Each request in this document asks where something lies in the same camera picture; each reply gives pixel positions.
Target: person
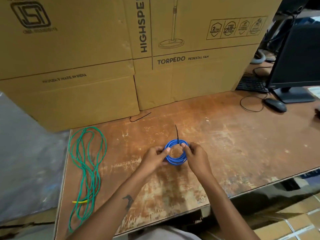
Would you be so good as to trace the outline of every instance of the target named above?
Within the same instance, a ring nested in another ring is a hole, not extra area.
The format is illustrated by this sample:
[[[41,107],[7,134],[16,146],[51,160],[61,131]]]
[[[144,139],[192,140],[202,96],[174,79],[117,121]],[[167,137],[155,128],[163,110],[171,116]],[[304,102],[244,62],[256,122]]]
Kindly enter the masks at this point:
[[[225,240],[259,240],[260,238],[248,226],[238,210],[234,207],[224,190],[212,174],[208,155],[198,144],[182,143],[190,169],[205,190],[210,206],[224,234]],[[110,240],[114,237],[123,218],[129,211],[134,199],[148,182],[151,174],[159,167],[168,164],[165,157],[170,148],[154,146],[147,150],[141,163],[129,178],[114,192],[94,214],[92,214],[67,240]],[[137,239],[200,239],[173,227],[153,229]]]

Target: person's right hand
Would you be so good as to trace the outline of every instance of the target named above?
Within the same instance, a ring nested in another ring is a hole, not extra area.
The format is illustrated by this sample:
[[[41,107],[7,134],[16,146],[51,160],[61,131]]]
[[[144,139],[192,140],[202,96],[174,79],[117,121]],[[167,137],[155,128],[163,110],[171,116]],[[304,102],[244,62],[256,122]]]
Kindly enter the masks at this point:
[[[197,177],[212,175],[208,155],[202,146],[188,142],[189,146],[181,143],[183,150],[186,152],[187,162],[190,169]]]

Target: black cable tie on table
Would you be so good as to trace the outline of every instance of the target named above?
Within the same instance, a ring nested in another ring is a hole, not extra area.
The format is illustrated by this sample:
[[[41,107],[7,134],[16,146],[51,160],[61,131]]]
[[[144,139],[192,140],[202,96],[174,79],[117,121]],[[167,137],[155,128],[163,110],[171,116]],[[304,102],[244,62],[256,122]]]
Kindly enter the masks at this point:
[[[177,125],[176,125],[176,124],[175,124],[175,126],[176,126],[176,131],[177,131],[177,140],[178,140],[178,144],[180,144],[180,143],[179,143],[178,128],[177,128]]]
[[[137,120],[142,119],[143,117],[146,117],[146,116],[149,115],[149,114],[151,114],[151,112],[150,112],[150,113],[147,113],[146,115],[144,115],[144,116],[142,116],[141,118],[138,118],[138,119],[136,119],[136,120],[134,120],[134,121],[131,120],[131,116],[130,116],[129,120],[130,120],[130,122],[136,122]]]

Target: computer mouse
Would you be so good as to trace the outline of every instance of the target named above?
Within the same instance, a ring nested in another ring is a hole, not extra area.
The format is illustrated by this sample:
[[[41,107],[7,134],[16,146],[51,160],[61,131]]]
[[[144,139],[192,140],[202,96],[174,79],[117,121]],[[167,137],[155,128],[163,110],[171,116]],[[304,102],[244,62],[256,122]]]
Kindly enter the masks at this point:
[[[276,112],[284,113],[287,111],[286,105],[283,102],[274,98],[266,98],[263,100],[263,103]]]

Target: person's right arm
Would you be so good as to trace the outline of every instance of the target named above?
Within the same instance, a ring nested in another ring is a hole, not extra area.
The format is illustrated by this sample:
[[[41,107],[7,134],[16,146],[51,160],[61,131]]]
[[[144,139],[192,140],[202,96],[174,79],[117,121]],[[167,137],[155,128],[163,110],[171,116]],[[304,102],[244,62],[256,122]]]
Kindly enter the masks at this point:
[[[260,240],[234,207],[212,174],[208,155],[198,144],[182,143],[190,169],[205,190],[226,240]]]

